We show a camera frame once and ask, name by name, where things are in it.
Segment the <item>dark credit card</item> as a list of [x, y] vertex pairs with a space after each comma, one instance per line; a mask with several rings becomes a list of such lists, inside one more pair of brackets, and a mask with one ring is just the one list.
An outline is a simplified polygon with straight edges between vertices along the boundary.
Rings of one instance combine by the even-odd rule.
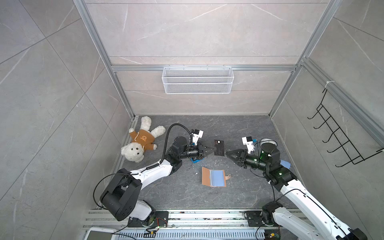
[[225, 155], [225, 142], [222, 140], [214, 140], [214, 147], [216, 148], [214, 155], [215, 156], [224, 156]]

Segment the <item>tan leather card holder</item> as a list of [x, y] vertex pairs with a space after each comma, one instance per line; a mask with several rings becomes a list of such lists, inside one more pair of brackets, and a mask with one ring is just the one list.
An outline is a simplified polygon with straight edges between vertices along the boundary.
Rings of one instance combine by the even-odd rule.
[[202, 185], [207, 187], [226, 187], [231, 175], [226, 175], [224, 170], [210, 170], [202, 167]]

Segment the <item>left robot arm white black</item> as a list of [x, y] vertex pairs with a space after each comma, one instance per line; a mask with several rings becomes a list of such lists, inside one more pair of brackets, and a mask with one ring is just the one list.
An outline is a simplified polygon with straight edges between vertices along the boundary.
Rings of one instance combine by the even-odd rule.
[[117, 221], [135, 218], [151, 225], [156, 214], [155, 208], [139, 200], [139, 194], [149, 184], [175, 173], [183, 164], [183, 159], [198, 162], [217, 148], [206, 146], [199, 141], [203, 131], [188, 131], [190, 139], [177, 137], [173, 144], [164, 149], [162, 158], [145, 168], [127, 171], [120, 169], [112, 174], [113, 178], [101, 194], [100, 202]]

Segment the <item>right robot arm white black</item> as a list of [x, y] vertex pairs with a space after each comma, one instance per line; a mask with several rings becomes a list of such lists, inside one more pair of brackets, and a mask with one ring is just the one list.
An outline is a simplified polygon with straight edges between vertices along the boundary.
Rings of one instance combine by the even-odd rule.
[[288, 198], [307, 217], [305, 222], [293, 215], [277, 200], [263, 206], [262, 219], [266, 225], [279, 225], [300, 240], [366, 240], [359, 228], [352, 229], [326, 209], [288, 168], [281, 165], [277, 142], [263, 139], [256, 143], [244, 137], [246, 149], [227, 151], [226, 156], [238, 166], [257, 169], [277, 191]]

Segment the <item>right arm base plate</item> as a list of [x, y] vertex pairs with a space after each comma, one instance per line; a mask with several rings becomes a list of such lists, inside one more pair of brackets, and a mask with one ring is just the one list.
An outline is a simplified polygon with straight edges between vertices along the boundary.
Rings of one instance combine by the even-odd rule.
[[273, 219], [273, 214], [264, 210], [245, 211], [244, 217], [249, 227], [278, 227], [279, 225]]

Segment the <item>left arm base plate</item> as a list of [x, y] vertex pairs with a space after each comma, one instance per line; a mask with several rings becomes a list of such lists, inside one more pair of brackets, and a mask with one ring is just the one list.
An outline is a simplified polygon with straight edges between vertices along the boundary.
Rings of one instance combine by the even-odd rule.
[[151, 213], [145, 220], [130, 218], [128, 222], [129, 228], [155, 228], [168, 226], [168, 211], [156, 211]]

